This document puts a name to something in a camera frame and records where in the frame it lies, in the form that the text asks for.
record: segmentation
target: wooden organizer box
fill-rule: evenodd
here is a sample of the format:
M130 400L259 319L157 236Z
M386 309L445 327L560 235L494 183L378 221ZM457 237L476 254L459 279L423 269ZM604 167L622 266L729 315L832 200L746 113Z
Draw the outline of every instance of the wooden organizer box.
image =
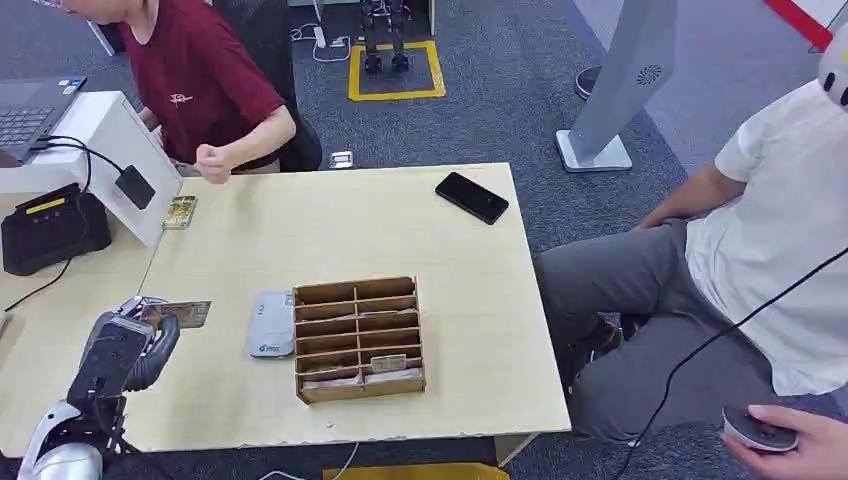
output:
M297 287L294 305L295 381L305 403L424 391L414 279Z

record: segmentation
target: knee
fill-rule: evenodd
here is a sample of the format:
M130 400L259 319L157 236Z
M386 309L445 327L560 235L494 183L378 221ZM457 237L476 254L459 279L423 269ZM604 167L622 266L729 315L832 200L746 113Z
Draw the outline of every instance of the knee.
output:
M581 307L588 266L572 252L571 245L563 245L533 259L536 283L549 318L595 313Z
M646 422L629 408L625 392L613 376L591 372L591 364L577 377L568 401L574 431L615 443L635 440Z

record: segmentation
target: floor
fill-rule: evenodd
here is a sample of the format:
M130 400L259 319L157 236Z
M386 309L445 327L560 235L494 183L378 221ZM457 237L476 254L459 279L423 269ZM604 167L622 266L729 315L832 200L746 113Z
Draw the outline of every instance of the floor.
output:
M326 151L352 150L362 168L509 162L534 252L626 230L685 178L685 169L645 114L622 134L634 157L633 170L587 175L563 171L554 133L569 126L582 105L569 79L593 63L586 39L579 36L582 20L575 17L573 4L439 1L437 45L447 85L447 96L441 99L349 102L347 65L315 63L310 45L296 46L299 103ZM0 0L0 9L4 77L85 73L91 78L89 89L120 89L135 98L124 60L104 56L81 22L24 0ZM356 34L354 24L340 21L328 37ZM827 397L809 408L836 412ZM652 435L623 478L751 478L724 450L717 430L716 425L686 425ZM340 466L349 449L240 449L157 458L183 479L255 480L273 468L319 478L320 468ZM626 452L626 447L543 435L507 471L516 480L604 479ZM457 460L492 462L492 444L486 439L368 444L354 464ZM128 459L108 478L154 474Z
M609 47L622 3L574 0L595 53ZM678 6L677 67L647 111L691 172L711 162L740 123L815 78L820 55L762 0Z

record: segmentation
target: black smartphone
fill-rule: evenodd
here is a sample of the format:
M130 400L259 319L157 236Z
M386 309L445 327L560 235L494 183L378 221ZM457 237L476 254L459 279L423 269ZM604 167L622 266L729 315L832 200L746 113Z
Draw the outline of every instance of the black smartphone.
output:
M503 198L456 172L442 180L436 187L436 194L489 225L509 207L509 202Z

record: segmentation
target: robot leg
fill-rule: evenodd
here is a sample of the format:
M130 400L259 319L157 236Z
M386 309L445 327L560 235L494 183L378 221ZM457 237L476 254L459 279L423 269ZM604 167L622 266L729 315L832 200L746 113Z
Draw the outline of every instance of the robot leg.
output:
M392 67L399 72L409 71L409 57L403 47L403 0L387 0L392 11L392 46L395 56L392 57Z
M383 60L377 53L377 37L375 36L374 6L372 0L360 0L362 15L362 32L365 36L365 72L373 75L383 71Z

